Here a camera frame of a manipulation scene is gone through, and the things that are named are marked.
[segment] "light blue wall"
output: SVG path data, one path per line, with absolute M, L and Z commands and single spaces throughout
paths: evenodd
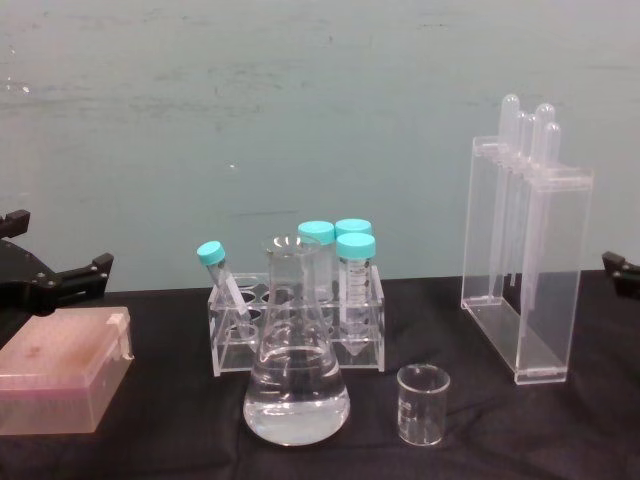
M 384 277 L 458 275 L 471 138 L 515 92 L 596 170 L 584 267 L 640 260 L 638 25 L 634 0 L 5 0 L 0 212 L 54 268 L 112 252 L 112 290 L 207 285 L 212 238 L 264 270 L 262 237 L 344 216 Z

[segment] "small beaker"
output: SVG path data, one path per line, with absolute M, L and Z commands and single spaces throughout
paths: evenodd
M 259 437 L 280 445 L 319 442 L 349 415 L 349 394 L 316 300 L 319 248 L 318 241 L 296 234 L 266 245 L 269 301 L 244 418 Z
M 449 374 L 428 364 L 398 371 L 398 434 L 418 446 L 435 445 L 444 436 Z

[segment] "clear acrylic rack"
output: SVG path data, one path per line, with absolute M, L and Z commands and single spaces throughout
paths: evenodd
M 461 304 L 517 384 L 569 365 L 593 173 L 559 162 L 554 117 L 508 95 L 498 136 L 472 146 Z
M 238 308 L 225 303 L 225 295 L 222 295 L 217 287 L 212 289 L 208 300 L 208 312 L 213 374 L 216 377 L 224 372 L 251 370 L 258 347 L 263 315 L 267 310 L 269 276 L 266 273 L 240 273 L 235 274 L 234 277 L 249 309 L 251 324 L 242 325 Z M 348 341 L 340 332 L 337 284 L 334 284 L 334 301 L 320 304 L 341 368 L 369 368 L 384 371 L 384 294 L 375 265 L 371 267 L 371 280 L 371 302 L 346 307 L 371 309 L 369 334 L 358 340 L 364 345 L 358 349 L 357 355 L 349 353 L 346 347 Z

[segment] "clear liquid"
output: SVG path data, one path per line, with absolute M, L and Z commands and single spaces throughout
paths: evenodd
M 293 446 L 319 442 L 340 429 L 349 416 L 349 394 L 328 347 L 281 347 L 258 355 L 244 403 L 251 430 Z

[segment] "black table surface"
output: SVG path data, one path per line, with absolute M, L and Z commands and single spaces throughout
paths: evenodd
M 346 370 L 333 437 L 284 448 L 242 418 L 248 373 L 213 377 L 204 289 L 108 294 L 129 307 L 136 359 L 96 433 L 0 438 L 0 479 L 640 479 L 640 302 L 586 272 L 566 383 L 516 386 L 460 310 L 460 279 L 383 282 L 387 371 Z M 445 439 L 396 433 L 396 371 L 452 378 Z

